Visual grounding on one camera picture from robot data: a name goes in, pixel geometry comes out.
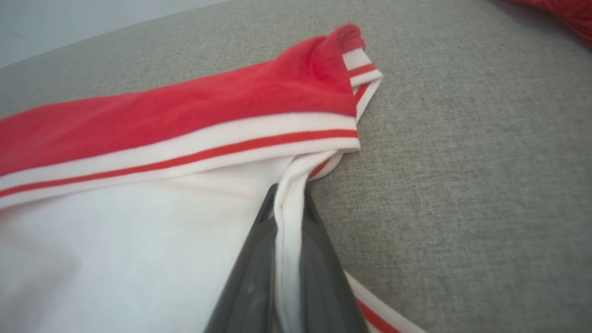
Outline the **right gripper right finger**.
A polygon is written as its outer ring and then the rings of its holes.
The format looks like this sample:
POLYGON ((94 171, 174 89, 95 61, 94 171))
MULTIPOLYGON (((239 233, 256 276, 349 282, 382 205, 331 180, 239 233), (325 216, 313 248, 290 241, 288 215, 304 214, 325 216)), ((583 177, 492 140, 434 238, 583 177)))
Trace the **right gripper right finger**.
POLYGON ((309 188, 304 192, 300 277, 305 333, 369 331, 309 188))

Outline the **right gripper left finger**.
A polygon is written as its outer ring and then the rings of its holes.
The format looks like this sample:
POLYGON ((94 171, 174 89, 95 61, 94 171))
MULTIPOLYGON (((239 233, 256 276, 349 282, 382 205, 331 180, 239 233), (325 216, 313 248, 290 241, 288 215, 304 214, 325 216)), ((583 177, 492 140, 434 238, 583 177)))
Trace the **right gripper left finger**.
POLYGON ((273 332, 277 188, 277 184, 271 185, 262 201, 206 333, 273 332))

